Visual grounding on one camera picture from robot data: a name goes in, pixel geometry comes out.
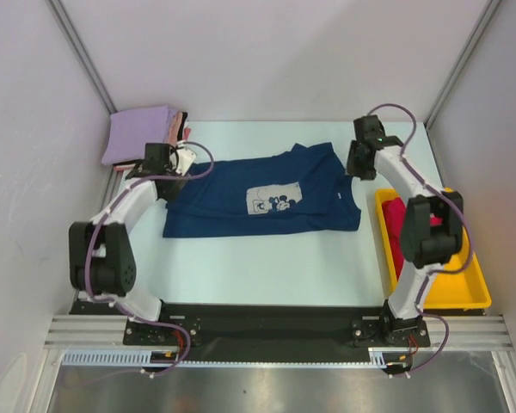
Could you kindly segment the navy blue printed t-shirt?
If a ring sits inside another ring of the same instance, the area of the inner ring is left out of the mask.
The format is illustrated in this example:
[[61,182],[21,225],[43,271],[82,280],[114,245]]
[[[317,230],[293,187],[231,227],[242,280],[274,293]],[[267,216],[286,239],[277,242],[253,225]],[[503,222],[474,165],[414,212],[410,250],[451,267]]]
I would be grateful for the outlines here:
[[167,203],[165,238],[357,231],[361,211],[331,143],[295,144],[272,157],[198,163]]

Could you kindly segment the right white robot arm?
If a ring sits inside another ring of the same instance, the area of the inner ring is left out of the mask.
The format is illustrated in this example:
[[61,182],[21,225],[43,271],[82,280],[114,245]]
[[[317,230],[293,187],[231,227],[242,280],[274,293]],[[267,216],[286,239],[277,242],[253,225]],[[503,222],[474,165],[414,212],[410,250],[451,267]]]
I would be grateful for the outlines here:
[[406,203],[399,237],[404,258],[395,290],[386,300],[388,318],[379,334],[389,345],[410,335],[411,321],[422,317],[424,301],[438,274],[463,247],[462,196],[436,188],[405,157],[404,143],[388,136],[375,114],[353,121],[355,139],[347,158],[347,174],[362,181],[386,179]]

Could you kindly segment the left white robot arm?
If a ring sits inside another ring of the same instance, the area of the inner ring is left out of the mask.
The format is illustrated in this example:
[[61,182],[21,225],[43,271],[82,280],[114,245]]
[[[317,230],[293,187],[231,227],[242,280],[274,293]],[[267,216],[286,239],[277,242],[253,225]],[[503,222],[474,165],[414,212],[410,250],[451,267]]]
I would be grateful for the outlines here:
[[144,319],[143,333],[161,344],[172,336],[172,322],[160,315],[161,300],[137,284],[138,266],[130,233],[158,200],[173,200],[193,152],[169,144],[148,144],[144,158],[126,172],[119,192],[92,219],[75,222],[68,231],[70,281],[87,299]]

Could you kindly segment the folded peach t-shirt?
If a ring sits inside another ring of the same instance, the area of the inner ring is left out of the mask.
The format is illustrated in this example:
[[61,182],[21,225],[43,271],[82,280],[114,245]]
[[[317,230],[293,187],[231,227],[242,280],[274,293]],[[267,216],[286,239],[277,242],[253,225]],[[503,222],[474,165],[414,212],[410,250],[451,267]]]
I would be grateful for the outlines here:
[[185,136],[186,112],[177,112],[169,123],[168,135],[165,142],[171,146],[177,146]]

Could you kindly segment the crimson red t-shirt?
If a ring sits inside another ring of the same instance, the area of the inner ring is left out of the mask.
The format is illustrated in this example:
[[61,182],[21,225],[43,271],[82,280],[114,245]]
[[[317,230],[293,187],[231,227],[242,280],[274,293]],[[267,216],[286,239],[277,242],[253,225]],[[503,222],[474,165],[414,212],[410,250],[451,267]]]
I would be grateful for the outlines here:
[[397,192],[383,189],[376,192],[376,207],[384,243],[384,253],[393,286],[399,281],[405,263],[400,245],[406,206]]

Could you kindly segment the yellow plastic bin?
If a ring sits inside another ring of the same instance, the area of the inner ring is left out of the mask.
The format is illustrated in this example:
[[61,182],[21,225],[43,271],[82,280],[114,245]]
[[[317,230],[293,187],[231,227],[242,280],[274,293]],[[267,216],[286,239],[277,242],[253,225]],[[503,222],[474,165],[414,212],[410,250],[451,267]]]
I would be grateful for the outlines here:
[[444,272],[434,275],[433,284],[422,296],[424,309],[471,311],[490,307],[492,299],[481,266],[470,253],[468,235],[457,234],[462,223],[455,212],[431,194],[415,195],[404,204],[400,245],[405,263],[397,284],[390,282],[390,292],[395,292],[404,275],[441,265]]

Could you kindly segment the right aluminium corner post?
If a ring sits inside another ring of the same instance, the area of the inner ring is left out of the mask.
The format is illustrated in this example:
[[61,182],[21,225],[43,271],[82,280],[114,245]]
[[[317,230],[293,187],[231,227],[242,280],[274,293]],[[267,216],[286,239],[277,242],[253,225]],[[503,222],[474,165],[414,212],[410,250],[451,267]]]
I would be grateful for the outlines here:
[[473,26],[468,38],[464,42],[462,50],[460,51],[446,80],[444,81],[439,93],[437,94],[431,109],[427,114],[424,125],[428,132],[432,129],[444,106],[450,100],[452,92],[457,87],[460,78],[474,57],[476,49],[480,46],[482,39],[488,32],[492,21],[494,20],[503,3],[504,1],[502,0],[489,0],[485,3],[481,14]]

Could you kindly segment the aluminium corner post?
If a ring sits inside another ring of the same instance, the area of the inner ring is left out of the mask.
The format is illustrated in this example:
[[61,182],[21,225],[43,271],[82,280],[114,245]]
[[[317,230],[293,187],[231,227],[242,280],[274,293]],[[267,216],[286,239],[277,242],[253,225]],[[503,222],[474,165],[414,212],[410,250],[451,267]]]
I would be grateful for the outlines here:
[[45,0],[44,3],[51,11],[61,33],[65,37],[78,63],[81,65],[89,84],[97,94],[102,106],[109,114],[116,113],[117,108],[108,92],[108,88],[95,66],[84,44],[83,38],[78,32],[64,2],[60,0]]
[[444,81],[439,93],[437,94],[431,109],[427,114],[424,125],[428,132],[432,129],[444,106],[450,100],[452,92],[457,87],[460,78],[474,57],[476,49],[480,46],[482,39],[488,32],[492,21],[494,20],[503,3],[504,1],[502,0],[489,0],[485,3],[481,14],[473,26],[468,38],[464,42],[462,50],[460,51],[446,80]]

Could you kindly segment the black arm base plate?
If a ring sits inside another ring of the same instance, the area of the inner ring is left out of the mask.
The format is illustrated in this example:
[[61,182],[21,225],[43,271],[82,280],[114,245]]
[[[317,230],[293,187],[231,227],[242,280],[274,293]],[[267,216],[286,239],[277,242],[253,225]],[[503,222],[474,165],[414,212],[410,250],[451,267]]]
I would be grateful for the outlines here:
[[181,354],[211,352],[266,352],[309,354],[325,350],[341,354],[345,348],[394,348],[399,352],[430,345],[421,318],[396,324],[379,306],[274,305],[163,305],[159,320],[189,334],[164,326],[126,322],[123,344],[154,347]]

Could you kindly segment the left aluminium corner post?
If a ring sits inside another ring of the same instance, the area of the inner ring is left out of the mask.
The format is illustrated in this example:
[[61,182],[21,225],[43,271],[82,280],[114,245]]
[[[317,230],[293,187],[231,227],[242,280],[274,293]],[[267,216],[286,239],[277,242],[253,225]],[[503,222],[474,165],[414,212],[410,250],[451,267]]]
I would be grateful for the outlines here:
[[102,106],[109,114],[116,113],[117,108],[108,92],[108,88],[95,66],[84,44],[83,38],[78,32],[64,2],[60,0],[45,0],[44,3],[51,11],[61,33],[65,37],[78,63],[81,65],[89,84],[97,94]]

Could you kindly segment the aluminium table edge rail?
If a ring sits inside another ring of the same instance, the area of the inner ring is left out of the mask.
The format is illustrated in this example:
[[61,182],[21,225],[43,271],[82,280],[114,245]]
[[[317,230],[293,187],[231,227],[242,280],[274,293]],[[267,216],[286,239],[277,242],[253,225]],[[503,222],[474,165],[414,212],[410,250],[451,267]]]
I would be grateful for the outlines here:
[[[122,348],[124,316],[58,315],[52,319],[45,348]],[[513,343],[502,316],[445,317],[450,335],[448,351],[512,351]]]

